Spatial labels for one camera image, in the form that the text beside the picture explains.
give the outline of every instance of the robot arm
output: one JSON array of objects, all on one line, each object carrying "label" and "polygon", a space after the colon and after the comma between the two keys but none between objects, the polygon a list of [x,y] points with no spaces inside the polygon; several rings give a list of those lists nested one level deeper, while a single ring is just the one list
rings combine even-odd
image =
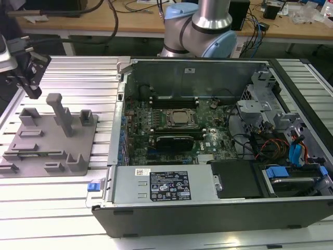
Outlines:
[{"label": "robot arm", "polygon": [[37,99],[42,93],[39,83],[51,59],[33,52],[28,36],[20,38],[22,31],[16,20],[6,15],[7,10],[10,11],[13,8],[2,2],[0,5],[0,84],[15,84],[23,88],[29,98]]},{"label": "robot arm", "polygon": [[42,93],[39,83],[51,58],[33,52],[28,36],[6,41],[0,34],[0,83],[23,88],[29,98],[38,99]]},{"label": "robot arm", "polygon": [[199,0],[167,8],[162,57],[227,57],[236,45],[230,0]]}]

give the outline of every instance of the circuit board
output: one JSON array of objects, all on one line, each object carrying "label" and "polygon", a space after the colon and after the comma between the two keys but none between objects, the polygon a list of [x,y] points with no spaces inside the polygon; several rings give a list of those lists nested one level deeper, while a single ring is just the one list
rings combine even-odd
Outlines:
[{"label": "circuit board", "polygon": [[160,113],[160,126],[165,127],[165,114],[170,110],[152,109],[147,102],[130,100],[126,102],[126,117],[128,121],[130,165],[159,165],[159,164],[206,164],[208,160],[235,159],[237,152],[231,142],[225,127],[226,106],[212,109],[211,99],[199,100],[196,109],[187,113],[195,114],[195,122],[206,129],[203,140],[195,140],[193,148],[186,152],[159,152],[149,146],[149,134],[152,126],[156,125],[154,114]]}]

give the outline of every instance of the workbench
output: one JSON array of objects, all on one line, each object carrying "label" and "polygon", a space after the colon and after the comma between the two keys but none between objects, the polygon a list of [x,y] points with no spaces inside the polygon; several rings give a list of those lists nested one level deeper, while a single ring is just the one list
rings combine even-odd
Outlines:
[{"label": "workbench", "polygon": [[[123,2],[114,2],[116,10],[127,11]],[[88,0],[88,7],[95,6],[98,0]],[[259,22],[265,22],[270,28],[264,38],[264,42],[278,43],[305,43],[305,44],[333,44],[333,29],[321,22],[312,24],[293,24],[288,16],[276,17],[275,20],[263,19],[263,13],[259,11],[260,0],[251,1],[252,13]],[[130,5],[133,9],[148,7],[149,4]],[[117,36],[163,38],[164,24],[158,15],[157,6],[150,8],[153,14],[143,13],[118,13],[119,30]],[[48,22],[29,23],[23,18],[18,18],[19,24],[27,34],[56,34],[61,38],[71,35],[110,36],[114,28],[112,11],[106,2],[96,11],[85,14],[80,18],[50,17]],[[241,31],[237,31],[237,46],[232,54],[239,57],[242,45],[253,34],[253,25],[247,20]],[[63,44],[67,55],[75,55],[71,44]]]},{"label": "workbench", "polygon": [[[325,79],[300,60],[279,62],[324,124],[332,126],[333,94]],[[292,230],[110,238],[89,208],[100,201],[103,191],[87,193],[87,184],[104,178],[108,170],[118,87],[116,63],[116,57],[53,57],[40,85],[42,96],[32,100],[18,90],[1,116],[0,155],[8,149],[21,124],[19,113],[23,108],[35,107],[41,114],[53,114],[45,102],[48,93],[62,94],[63,106],[73,114],[91,109],[99,116],[87,175],[0,179],[1,249],[266,249],[272,244],[284,249],[331,249],[333,216],[308,228]],[[287,105],[292,110],[292,103]]]}]

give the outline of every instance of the plastic bag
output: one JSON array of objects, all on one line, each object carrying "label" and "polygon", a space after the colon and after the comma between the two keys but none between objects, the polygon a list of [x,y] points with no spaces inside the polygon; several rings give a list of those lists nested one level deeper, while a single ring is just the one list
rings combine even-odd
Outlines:
[{"label": "plastic bag", "polygon": [[333,17],[333,0],[327,0],[324,8],[324,17]]},{"label": "plastic bag", "polygon": [[299,10],[295,11],[291,15],[291,20],[293,23],[307,23],[314,22],[314,17],[317,13],[316,7],[317,3],[308,1],[304,6],[302,6]]}]

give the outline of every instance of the black box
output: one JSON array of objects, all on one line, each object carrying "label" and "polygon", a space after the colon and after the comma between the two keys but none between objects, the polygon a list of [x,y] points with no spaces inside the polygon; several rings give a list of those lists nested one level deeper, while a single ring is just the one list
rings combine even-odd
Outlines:
[{"label": "black box", "polygon": [[281,7],[279,6],[267,5],[264,12],[264,18],[275,20],[280,9]]},{"label": "black box", "polygon": [[[198,3],[198,0],[182,0],[182,2]],[[229,14],[233,18],[232,30],[242,30],[250,6],[250,0],[231,0]]]},{"label": "black box", "polygon": [[87,7],[87,0],[26,0],[24,7],[25,9],[61,11],[84,10]]}]

